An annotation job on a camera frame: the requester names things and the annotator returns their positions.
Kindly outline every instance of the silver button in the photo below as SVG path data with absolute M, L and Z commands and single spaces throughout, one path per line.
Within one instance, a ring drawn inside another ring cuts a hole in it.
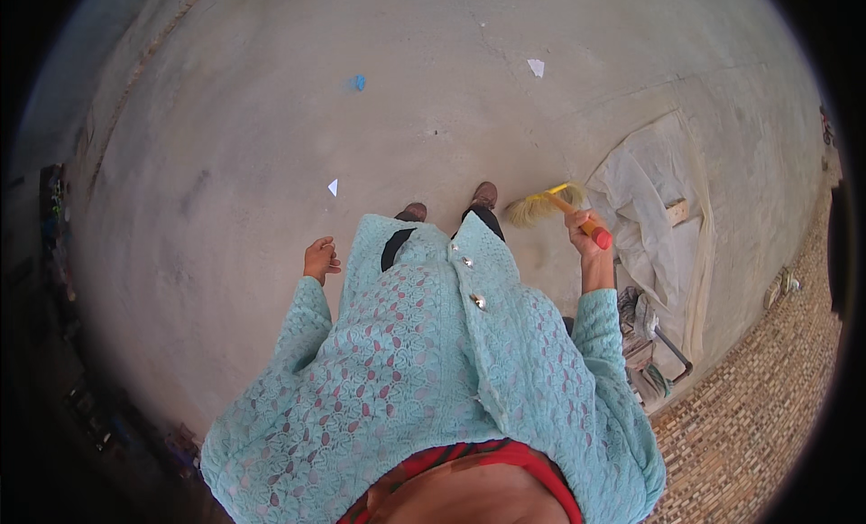
M 484 295 L 472 293 L 470 295 L 470 299 L 472 299 L 474 301 L 474 303 L 478 307 L 478 309 L 480 309 L 482 312 L 485 311 L 486 306 L 487 306 L 487 301 L 484 300 Z

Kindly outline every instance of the hand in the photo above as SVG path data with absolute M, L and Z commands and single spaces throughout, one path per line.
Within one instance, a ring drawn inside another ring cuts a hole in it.
M 574 211 L 566 214 L 566 227 L 568 227 L 568 238 L 571 244 L 579 251 L 580 258 L 592 258 L 601 255 L 605 251 L 610 252 L 610 249 L 604 250 L 599 248 L 598 244 L 592 240 L 592 237 L 587 235 L 581 225 L 587 221 L 591 221 L 602 229 L 607 229 L 607 224 L 604 223 L 601 216 L 592 209 L 588 211 Z
M 339 274 L 341 270 L 333 237 L 319 238 L 304 252 L 304 276 L 319 280 L 322 287 L 325 286 L 325 274 Z
M 604 220 L 593 210 L 574 211 L 566 214 L 566 227 L 568 227 L 568 238 L 580 253 L 581 282 L 584 294 L 595 290 L 613 289 L 613 255 L 608 249 L 599 248 L 592 241 L 581 225 L 587 220 L 593 224 L 607 229 Z

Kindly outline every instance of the brown shoe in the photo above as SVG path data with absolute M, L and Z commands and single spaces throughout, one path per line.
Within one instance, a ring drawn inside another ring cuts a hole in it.
M 496 208 L 496 186 L 492 182 L 482 182 L 475 188 L 470 206 L 483 206 L 491 210 Z
M 427 219 L 427 207 L 422 203 L 409 203 L 402 212 L 397 214 L 396 219 L 406 222 L 423 222 Z

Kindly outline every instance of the tiled wall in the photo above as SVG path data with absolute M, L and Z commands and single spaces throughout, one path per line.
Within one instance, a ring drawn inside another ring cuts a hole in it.
M 842 324 L 829 312 L 825 172 L 794 276 L 776 302 L 685 398 L 652 417 L 668 485 L 646 522 L 751 522 L 791 471 L 824 401 Z

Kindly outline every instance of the broom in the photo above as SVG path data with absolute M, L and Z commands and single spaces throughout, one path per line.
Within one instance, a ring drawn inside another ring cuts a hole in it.
M 583 200 L 583 187 L 577 182 L 566 182 L 542 193 L 514 201 L 505 208 L 505 211 L 511 225 L 527 228 L 533 227 L 540 217 L 549 216 L 557 209 L 564 214 L 574 212 L 576 209 L 573 205 L 580 205 Z M 591 220 L 586 220 L 580 229 L 592 237 L 592 242 L 598 244 L 599 248 L 611 247 L 613 237 L 607 229 L 595 225 Z

